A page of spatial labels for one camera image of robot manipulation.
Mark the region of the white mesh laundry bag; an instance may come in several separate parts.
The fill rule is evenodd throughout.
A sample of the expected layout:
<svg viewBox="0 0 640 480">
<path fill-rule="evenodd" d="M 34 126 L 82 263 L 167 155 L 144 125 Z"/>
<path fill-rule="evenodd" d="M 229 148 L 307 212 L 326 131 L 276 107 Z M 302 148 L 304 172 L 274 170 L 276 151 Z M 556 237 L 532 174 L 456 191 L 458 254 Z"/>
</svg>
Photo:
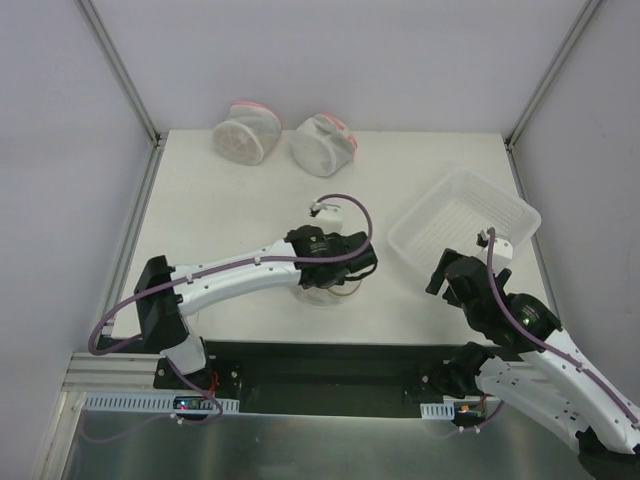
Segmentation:
<svg viewBox="0 0 640 480">
<path fill-rule="evenodd" d="M 317 308 L 329 308 L 341 305 L 354 296 L 360 289 L 362 281 L 346 282 L 342 285 L 334 285 L 328 289 L 311 287 L 304 289 L 301 286 L 291 287 L 294 298 L 305 305 Z"/>
</svg>

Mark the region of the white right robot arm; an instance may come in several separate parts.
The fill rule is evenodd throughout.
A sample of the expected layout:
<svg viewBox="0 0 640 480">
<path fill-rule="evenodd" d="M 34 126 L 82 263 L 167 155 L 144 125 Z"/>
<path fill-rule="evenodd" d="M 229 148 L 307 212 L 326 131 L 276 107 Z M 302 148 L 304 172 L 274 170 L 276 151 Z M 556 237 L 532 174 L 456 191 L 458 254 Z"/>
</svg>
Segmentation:
<svg viewBox="0 0 640 480">
<path fill-rule="evenodd" d="M 426 287 L 460 308 L 468 325 L 533 368 L 519 373 L 469 342 L 428 375 L 455 398 L 494 396 L 536 421 L 577 454 L 595 479 L 639 476 L 639 408 L 604 379 L 548 307 L 526 293 L 505 293 L 511 272 L 490 274 L 479 258 L 443 252 Z"/>
</svg>

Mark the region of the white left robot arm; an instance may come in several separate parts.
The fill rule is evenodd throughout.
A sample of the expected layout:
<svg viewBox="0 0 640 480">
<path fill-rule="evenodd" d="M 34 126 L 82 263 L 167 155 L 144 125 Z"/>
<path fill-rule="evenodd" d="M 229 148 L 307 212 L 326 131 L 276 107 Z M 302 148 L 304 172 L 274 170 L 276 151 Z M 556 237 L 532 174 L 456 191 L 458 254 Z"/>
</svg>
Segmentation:
<svg viewBox="0 0 640 480">
<path fill-rule="evenodd" d="M 153 257 L 134 288 L 142 343 L 147 351 L 167 357 L 188 388 L 202 388 L 210 380 L 212 367 L 187 317 L 268 288 L 327 290 L 361 280 L 377 264 L 365 232 L 343 236 L 312 225 L 226 262 L 171 266 L 164 255 Z"/>
</svg>

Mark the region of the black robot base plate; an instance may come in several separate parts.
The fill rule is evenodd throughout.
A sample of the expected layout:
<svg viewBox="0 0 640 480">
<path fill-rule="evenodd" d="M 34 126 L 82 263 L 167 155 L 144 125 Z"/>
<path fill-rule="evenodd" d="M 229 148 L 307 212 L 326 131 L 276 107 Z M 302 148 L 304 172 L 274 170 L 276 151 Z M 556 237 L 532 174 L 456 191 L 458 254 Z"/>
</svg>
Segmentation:
<svg viewBox="0 0 640 480">
<path fill-rule="evenodd" d="M 177 376 L 164 359 L 153 364 L 155 390 L 175 390 L 180 412 L 198 393 L 235 400 L 242 414 L 417 418 L 442 400 L 431 375 L 461 352 L 458 345 L 368 345 L 206 341 L 200 374 Z"/>
</svg>

